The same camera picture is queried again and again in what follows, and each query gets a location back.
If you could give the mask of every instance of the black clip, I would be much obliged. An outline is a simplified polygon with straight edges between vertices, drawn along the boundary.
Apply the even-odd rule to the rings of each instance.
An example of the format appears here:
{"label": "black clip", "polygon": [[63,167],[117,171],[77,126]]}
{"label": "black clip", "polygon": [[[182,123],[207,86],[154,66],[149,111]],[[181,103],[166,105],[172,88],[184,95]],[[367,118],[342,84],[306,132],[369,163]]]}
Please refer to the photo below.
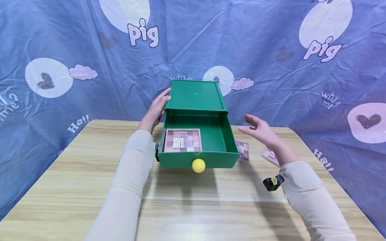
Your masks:
{"label": "black clip", "polygon": [[156,143],[156,160],[157,160],[157,162],[159,162],[159,158],[158,158],[158,147],[159,147],[159,144]]}
{"label": "black clip", "polygon": [[274,178],[268,177],[263,181],[263,184],[268,192],[276,191],[282,183],[284,183],[284,177],[281,174],[275,176]]}

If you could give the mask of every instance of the box top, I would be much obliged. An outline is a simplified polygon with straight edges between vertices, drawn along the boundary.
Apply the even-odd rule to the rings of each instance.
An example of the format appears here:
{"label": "box top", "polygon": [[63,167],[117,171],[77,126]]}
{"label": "box top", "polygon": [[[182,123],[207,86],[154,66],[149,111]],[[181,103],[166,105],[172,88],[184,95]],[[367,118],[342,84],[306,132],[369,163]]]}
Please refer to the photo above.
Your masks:
{"label": "box top", "polygon": [[171,82],[172,97],[165,109],[225,111],[220,87],[215,81],[178,80]]}

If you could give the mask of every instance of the white circle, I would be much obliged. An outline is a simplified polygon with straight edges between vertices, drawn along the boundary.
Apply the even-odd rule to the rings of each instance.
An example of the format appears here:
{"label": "white circle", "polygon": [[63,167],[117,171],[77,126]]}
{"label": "white circle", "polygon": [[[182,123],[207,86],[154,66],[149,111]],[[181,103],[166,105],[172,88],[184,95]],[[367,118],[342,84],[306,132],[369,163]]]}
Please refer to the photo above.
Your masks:
{"label": "white circle", "polygon": [[229,69],[223,66],[215,66],[210,68],[202,78],[203,81],[215,81],[217,79],[219,80],[218,85],[220,86],[222,96],[226,96],[232,89],[235,77]]}
{"label": "white circle", "polygon": [[71,88],[74,81],[64,64],[50,58],[29,62],[25,68],[25,80],[36,94],[46,98],[61,96]]}
{"label": "white circle", "polygon": [[358,105],[350,111],[347,120],[352,135],[358,141],[369,144],[386,142],[386,103]]}
{"label": "white circle", "polygon": [[314,40],[324,44],[326,39],[332,36],[335,41],[346,30],[351,17],[352,3],[350,0],[319,2],[310,10],[300,26],[300,43],[308,49]]}
{"label": "white circle", "polygon": [[110,23],[122,32],[129,33],[128,24],[139,27],[140,19],[149,21],[149,0],[99,0],[99,4]]}

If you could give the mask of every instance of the forearm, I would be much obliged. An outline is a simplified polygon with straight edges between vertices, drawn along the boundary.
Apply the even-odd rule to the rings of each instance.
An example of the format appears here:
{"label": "forearm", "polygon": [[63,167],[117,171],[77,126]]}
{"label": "forearm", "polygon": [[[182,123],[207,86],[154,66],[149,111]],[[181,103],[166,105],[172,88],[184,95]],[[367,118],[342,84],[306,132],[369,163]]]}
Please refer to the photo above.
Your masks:
{"label": "forearm", "polygon": [[356,240],[340,209],[323,182],[305,162],[290,162],[280,168],[283,192],[310,233],[312,241]]}
{"label": "forearm", "polygon": [[128,140],[105,203],[85,240],[134,240],[142,190],[154,162],[155,143],[148,131]]}
{"label": "forearm", "polygon": [[279,139],[278,137],[274,144],[267,147],[275,153],[280,166],[300,160],[299,156],[282,139]]}

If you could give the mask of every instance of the hand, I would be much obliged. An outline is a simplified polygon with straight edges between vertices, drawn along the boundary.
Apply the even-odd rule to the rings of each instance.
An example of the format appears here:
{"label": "hand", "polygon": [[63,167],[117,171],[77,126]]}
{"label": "hand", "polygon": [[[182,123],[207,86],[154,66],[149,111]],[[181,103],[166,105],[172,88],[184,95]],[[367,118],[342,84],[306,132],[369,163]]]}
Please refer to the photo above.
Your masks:
{"label": "hand", "polygon": [[139,123],[138,130],[145,130],[150,132],[150,134],[153,133],[154,127],[159,124],[159,120],[165,113],[164,107],[166,102],[171,99],[171,96],[168,95],[170,90],[171,88],[167,88],[151,103],[149,110]]}
{"label": "hand", "polygon": [[271,150],[275,150],[283,143],[267,122],[253,115],[245,115],[244,119],[252,126],[241,126],[239,127],[240,132],[254,137]]}

